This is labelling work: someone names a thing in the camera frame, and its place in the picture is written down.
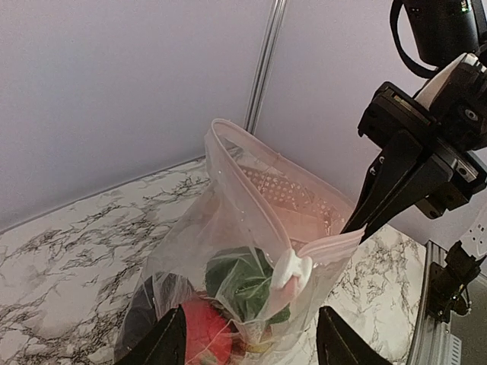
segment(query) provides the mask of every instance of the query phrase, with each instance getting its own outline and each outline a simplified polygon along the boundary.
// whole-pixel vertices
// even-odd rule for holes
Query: white wall
[[[242,122],[272,0],[0,5],[0,230],[203,153]]]
[[[258,138],[354,200],[380,151],[357,134],[374,92],[384,81],[392,81],[414,94],[424,82],[397,55],[390,4],[289,1],[256,131]],[[405,14],[399,27],[405,48],[417,54]],[[394,219],[393,226],[419,242],[432,238],[449,248],[484,202],[486,193],[435,222],[413,207]]]

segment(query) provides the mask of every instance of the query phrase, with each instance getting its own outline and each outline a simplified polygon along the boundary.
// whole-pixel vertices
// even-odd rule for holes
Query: clear plastic bag
[[[186,364],[277,363],[364,230],[340,234],[352,213],[344,195],[233,123],[215,120],[205,146],[212,183],[148,257],[117,354],[130,350],[134,307],[159,320],[182,304]]]

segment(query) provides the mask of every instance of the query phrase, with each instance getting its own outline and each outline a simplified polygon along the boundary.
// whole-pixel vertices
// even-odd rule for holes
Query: black strap
[[[416,63],[411,57],[409,57],[401,46],[401,40],[399,39],[399,31],[397,24],[399,23],[399,13],[403,6],[403,0],[393,0],[393,5],[390,9],[390,29],[393,31],[394,43],[396,44],[399,57],[402,59],[406,67],[420,78],[433,78],[438,71],[428,70],[427,68]]]

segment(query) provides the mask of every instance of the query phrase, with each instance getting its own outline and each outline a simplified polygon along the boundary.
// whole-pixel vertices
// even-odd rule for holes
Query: marble surface
[[[76,202],[0,236],[0,365],[109,364],[145,257],[209,184],[204,161]],[[358,248],[327,304],[404,363],[425,248],[384,227]],[[316,362],[314,324],[283,363]]]

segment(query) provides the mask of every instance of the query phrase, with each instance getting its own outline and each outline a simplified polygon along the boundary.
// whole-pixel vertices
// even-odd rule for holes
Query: green vegetable
[[[257,317],[269,297],[272,272],[261,249],[224,249],[206,266],[206,291],[235,313],[239,322],[248,322]],[[289,316],[287,306],[268,324],[287,321]]]

